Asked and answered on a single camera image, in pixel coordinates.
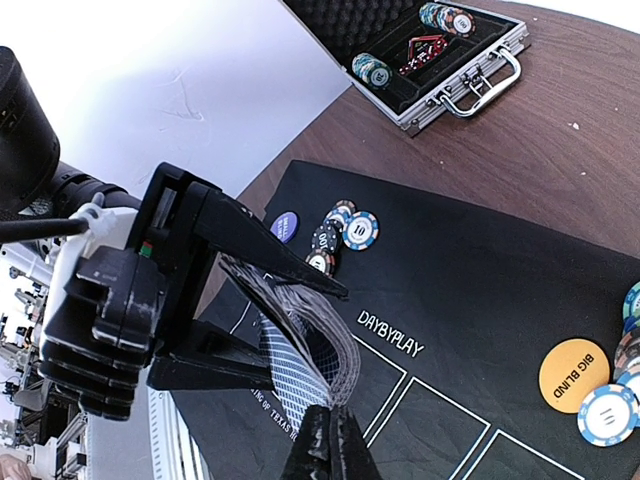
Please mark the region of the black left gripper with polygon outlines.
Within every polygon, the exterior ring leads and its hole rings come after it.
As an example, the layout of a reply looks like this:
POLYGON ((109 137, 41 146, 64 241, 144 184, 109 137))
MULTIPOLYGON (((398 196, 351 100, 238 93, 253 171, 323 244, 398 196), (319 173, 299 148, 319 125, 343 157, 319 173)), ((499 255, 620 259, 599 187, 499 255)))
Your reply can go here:
POLYGON ((214 184, 168 163, 155 171, 122 247, 80 254, 46 321, 39 373, 86 413, 126 421, 141 370, 157 391, 274 388, 259 350, 194 314, 217 252, 345 299, 214 184))

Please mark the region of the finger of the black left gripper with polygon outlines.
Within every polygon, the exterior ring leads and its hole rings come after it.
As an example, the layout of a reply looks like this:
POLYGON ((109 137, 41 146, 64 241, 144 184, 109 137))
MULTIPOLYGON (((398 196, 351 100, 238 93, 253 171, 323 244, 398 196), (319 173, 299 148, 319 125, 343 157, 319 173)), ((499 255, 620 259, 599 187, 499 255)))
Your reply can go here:
POLYGON ((281 474, 282 480, 330 480, 333 478, 328 407, 307 408, 297 438, 281 474))

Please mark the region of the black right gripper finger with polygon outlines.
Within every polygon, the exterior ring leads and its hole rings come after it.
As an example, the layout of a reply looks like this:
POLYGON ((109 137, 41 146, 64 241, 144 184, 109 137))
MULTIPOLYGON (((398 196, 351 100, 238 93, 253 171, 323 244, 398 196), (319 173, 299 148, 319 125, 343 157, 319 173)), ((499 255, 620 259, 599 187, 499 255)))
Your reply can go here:
POLYGON ((346 406, 335 410, 335 478, 381 479, 359 424, 346 406))

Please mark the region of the purple small blind button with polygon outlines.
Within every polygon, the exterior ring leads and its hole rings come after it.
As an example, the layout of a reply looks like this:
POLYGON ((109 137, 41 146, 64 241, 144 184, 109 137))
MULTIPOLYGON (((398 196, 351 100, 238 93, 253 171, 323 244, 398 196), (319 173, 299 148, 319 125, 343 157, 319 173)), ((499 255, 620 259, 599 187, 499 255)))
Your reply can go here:
POLYGON ((270 231, 282 243, 287 244, 296 236, 299 226, 298 214, 294 211, 285 211, 272 222, 270 231))

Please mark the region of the grey playing card deck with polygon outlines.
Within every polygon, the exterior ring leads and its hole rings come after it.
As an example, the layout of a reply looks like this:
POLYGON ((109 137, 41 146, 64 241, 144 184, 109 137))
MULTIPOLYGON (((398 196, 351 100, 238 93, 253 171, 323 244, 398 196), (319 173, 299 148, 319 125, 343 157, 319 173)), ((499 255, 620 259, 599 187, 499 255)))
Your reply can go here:
POLYGON ((297 432, 309 407, 347 405, 359 379, 361 356, 331 303, 313 289, 264 275, 229 255, 222 257, 221 266, 259 311, 259 350, 286 423, 297 432))

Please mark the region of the poker chip pile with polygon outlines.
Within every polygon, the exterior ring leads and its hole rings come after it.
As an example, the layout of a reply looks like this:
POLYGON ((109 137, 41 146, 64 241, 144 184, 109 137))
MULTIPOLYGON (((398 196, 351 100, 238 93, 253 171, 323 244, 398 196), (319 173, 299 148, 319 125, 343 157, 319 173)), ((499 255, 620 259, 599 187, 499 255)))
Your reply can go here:
POLYGON ((620 444, 639 429, 639 282, 624 297, 622 323, 613 382, 590 392, 577 415, 581 436, 597 447, 620 444))
POLYGON ((343 250, 363 252, 374 245, 379 235, 377 215, 358 209, 350 199, 340 199, 313 231, 305 262, 333 277, 339 270, 343 250))

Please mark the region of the orange big blind button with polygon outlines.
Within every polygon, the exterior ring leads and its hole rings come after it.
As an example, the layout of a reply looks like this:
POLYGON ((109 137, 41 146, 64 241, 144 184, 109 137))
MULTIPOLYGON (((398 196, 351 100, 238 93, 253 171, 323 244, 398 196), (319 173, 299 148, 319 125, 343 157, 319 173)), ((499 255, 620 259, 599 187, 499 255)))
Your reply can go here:
POLYGON ((544 357, 538 385, 554 410, 576 414, 593 390, 609 383, 611 368, 604 350, 595 342, 572 338, 554 346, 544 357))

